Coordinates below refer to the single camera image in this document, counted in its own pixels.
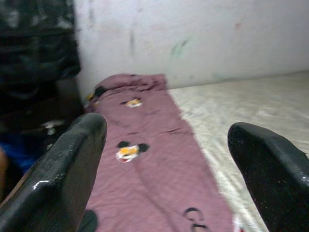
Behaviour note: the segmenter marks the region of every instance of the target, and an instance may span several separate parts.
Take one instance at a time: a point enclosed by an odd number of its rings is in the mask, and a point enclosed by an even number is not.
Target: fabric
[[[98,232],[233,231],[232,213],[165,83],[162,75],[111,76],[90,104],[108,123],[87,206]]]
[[[268,230],[228,150],[228,129],[235,122],[268,128],[309,157],[308,86],[307,72],[169,90],[246,232]]]
[[[0,147],[4,150],[5,155],[22,171],[26,173],[35,163],[36,159],[28,154],[24,139],[18,134],[0,135]]]

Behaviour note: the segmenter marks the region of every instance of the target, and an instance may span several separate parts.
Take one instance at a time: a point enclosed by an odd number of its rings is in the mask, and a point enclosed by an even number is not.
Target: pink blanket
[[[232,213],[162,75],[111,76],[92,101],[107,141],[88,208],[99,232],[232,232]]]

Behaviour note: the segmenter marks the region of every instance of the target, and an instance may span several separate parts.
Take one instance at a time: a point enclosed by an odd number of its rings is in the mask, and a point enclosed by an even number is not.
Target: white bedsheet
[[[227,147],[235,122],[268,128],[309,153],[309,73],[170,90],[193,127],[220,191],[246,232],[267,232]]]

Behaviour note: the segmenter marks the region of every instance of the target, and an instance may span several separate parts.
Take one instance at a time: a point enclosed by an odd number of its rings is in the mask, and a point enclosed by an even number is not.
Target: white wall
[[[309,69],[309,0],[75,0],[82,97],[116,73],[170,87]]]

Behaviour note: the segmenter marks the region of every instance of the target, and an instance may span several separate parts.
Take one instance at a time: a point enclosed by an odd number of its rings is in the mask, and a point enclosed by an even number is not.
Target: blue cloth
[[[0,135],[0,147],[5,155],[23,172],[35,163],[35,159],[27,154],[23,137],[18,134]]]

